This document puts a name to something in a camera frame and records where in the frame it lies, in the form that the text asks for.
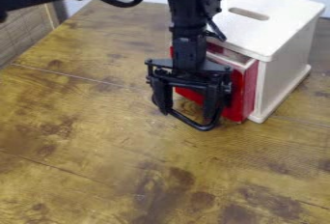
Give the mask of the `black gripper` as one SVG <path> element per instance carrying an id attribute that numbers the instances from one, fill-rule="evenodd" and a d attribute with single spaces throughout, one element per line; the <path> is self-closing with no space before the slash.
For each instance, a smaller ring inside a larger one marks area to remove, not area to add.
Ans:
<path id="1" fill-rule="evenodd" d="M 153 101 L 168 115 L 173 107 L 173 87 L 204 90 L 204 119 L 218 120 L 232 105 L 233 69 L 208 59 L 209 35 L 173 40 L 170 59 L 148 59 L 148 83 L 154 89 Z"/>

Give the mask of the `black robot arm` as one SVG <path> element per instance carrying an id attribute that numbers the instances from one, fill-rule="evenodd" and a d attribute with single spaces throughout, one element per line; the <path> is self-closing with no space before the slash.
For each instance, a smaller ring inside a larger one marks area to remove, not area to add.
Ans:
<path id="1" fill-rule="evenodd" d="M 0 22 L 9 12 L 58 0 L 0 0 Z M 101 0 L 118 8 L 132 8 L 145 0 Z M 170 59 L 149 59 L 148 83 L 153 88 L 153 101 L 164 114 L 174 116 L 200 130 L 212 129 L 220 120 L 232 96 L 233 70 L 206 59 L 208 38 L 226 39 L 214 17 L 222 12 L 222 0 L 168 0 L 172 14 Z M 200 91 L 204 95 L 205 125 L 198 124 L 173 108 L 173 89 Z"/>

